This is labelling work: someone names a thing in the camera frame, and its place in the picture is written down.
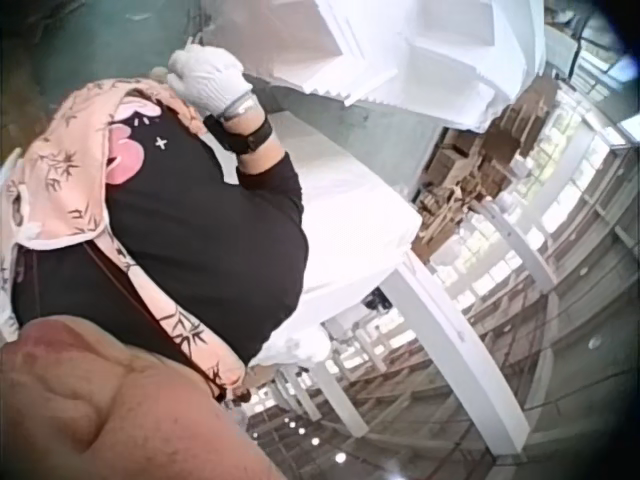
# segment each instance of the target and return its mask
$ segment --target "green floor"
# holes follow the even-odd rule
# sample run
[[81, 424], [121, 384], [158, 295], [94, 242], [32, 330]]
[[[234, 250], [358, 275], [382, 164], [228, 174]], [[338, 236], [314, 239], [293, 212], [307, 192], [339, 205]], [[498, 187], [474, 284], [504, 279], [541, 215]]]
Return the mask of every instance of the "green floor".
[[146, 75], [166, 65], [199, 28], [198, 0], [86, 0], [49, 24], [33, 47], [36, 82], [50, 110], [103, 78]]

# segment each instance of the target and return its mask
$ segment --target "cartoon print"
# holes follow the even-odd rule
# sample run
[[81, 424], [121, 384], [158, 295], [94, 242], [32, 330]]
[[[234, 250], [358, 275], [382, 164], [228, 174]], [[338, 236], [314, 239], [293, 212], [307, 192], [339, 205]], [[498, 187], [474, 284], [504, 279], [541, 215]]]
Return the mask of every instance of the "cartoon print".
[[131, 140], [131, 129], [121, 123], [109, 127], [107, 183], [121, 185], [132, 178], [144, 163], [142, 145]]
[[[143, 98], [126, 97], [116, 110], [113, 121], [122, 122], [134, 114], [140, 114], [145, 125], [149, 125], [147, 117], [159, 117], [162, 109]], [[107, 183], [121, 185], [131, 179], [142, 168], [144, 149], [131, 140], [131, 128], [121, 123], [109, 126], [109, 162], [107, 165]]]

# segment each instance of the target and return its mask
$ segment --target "skin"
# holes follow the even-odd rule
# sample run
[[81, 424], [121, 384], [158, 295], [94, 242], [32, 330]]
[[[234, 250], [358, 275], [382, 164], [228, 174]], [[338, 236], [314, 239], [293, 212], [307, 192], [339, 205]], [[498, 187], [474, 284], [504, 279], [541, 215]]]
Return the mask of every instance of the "skin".
[[204, 381], [73, 317], [0, 349], [8, 478], [284, 479]]
[[[231, 133], [251, 135], [260, 128], [260, 125], [264, 122], [265, 115], [261, 107], [256, 107], [225, 123], [224, 128]], [[274, 134], [255, 152], [238, 157], [238, 166], [244, 173], [257, 175], [269, 170], [282, 160], [284, 153], [284, 148]]]

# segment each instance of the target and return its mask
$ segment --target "white glove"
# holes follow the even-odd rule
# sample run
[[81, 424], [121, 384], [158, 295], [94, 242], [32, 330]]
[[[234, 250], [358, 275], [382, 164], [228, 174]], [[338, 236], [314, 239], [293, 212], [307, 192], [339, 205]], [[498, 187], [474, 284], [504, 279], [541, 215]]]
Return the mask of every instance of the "white glove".
[[222, 48], [191, 44], [169, 60], [169, 86], [200, 112], [221, 115], [227, 107], [250, 92], [236, 57]]

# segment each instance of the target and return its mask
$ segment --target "cardboard box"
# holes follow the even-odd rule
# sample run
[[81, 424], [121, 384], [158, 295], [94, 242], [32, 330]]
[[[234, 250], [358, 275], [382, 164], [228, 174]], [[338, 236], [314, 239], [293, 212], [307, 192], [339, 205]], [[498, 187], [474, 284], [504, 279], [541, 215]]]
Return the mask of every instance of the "cardboard box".
[[503, 165], [509, 165], [518, 153], [521, 144], [522, 142], [511, 132], [492, 127], [484, 135], [482, 150], [485, 156]]

